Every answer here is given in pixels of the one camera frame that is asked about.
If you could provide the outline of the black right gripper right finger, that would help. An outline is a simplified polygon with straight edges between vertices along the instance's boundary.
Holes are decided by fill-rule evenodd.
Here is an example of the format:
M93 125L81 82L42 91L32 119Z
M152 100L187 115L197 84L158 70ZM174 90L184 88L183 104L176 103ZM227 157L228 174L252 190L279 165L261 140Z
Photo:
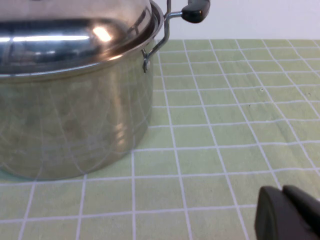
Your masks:
M312 228L316 235L320 234L320 202L294 185L284 185L282 192L293 203L299 214Z

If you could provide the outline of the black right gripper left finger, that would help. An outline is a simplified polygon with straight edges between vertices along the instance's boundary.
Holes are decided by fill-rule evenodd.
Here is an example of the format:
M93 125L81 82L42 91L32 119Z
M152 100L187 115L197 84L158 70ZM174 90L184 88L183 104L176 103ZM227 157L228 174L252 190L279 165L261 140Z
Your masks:
M272 186L259 190L254 221L258 240L318 240L316 234L299 214L293 203Z

